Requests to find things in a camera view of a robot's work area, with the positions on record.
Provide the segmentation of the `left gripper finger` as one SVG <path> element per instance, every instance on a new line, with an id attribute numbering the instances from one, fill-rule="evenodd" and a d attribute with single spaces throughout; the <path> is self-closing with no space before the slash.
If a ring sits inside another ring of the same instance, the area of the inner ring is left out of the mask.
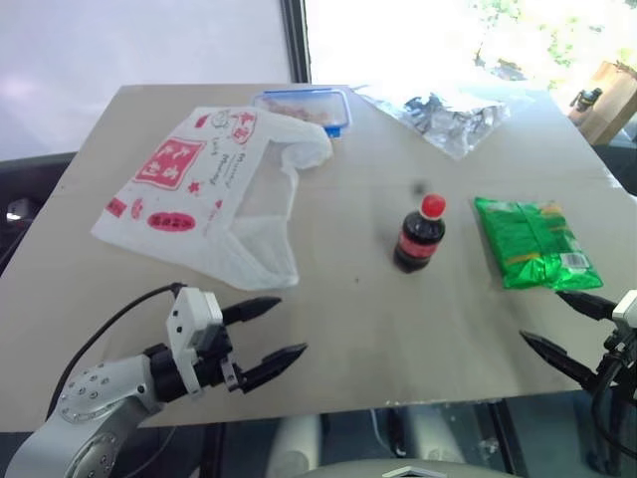
<path id="1" fill-rule="evenodd" d="M 242 373 L 242 391 L 248 393 L 281 375 L 307 349 L 306 343 L 284 347 Z"/>
<path id="2" fill-rule="evenodd" d="M 225 327 L 239 322 L 248 322 L 261 317 L 282 301 L 279 297 L 263 296 L 246 300 L 222 310 L 222 323 Z"/>

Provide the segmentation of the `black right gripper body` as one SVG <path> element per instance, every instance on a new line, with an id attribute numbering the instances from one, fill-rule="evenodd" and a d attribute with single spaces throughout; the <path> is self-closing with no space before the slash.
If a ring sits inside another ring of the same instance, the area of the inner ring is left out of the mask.
<path id="1" fill-rule="evenodd" d="M 598 368 L 598 384 L 603 389 L 613 383 L 621 394 L 636 393 L 636 331 L 614 331 L 604 342 L 606 353 Z"/>

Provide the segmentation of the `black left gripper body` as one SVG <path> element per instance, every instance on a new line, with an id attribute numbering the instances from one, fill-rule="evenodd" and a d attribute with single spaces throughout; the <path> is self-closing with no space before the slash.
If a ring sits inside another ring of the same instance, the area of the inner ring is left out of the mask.
<path id="1" fill-rule="evenodd" d="M 224 326 L 209 328 L 196 346 L 195 373 L 201 387 L 223 384 L 229 391 L 247 391 L 246 377 L 234 358 L 234 349 Z"/>

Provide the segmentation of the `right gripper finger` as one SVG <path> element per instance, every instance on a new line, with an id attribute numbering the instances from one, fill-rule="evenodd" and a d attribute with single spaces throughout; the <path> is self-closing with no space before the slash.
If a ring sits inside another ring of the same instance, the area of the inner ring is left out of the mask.
<path id="1" fill-rule="evenodd" d="M 611 320 L 616 304 L 587 293 L 557 291 L 556 294 L 578 313 L 593 320 Z"/>
<path id="2" fill-rule="evenodd" d="M 542 336 L 520 331 L 524 341 L 549 365 L 576 381 L 580 387 L 592 392 L 597 384 L 597 375 L 587 366 L 571 358 L 565 349 Z"/>

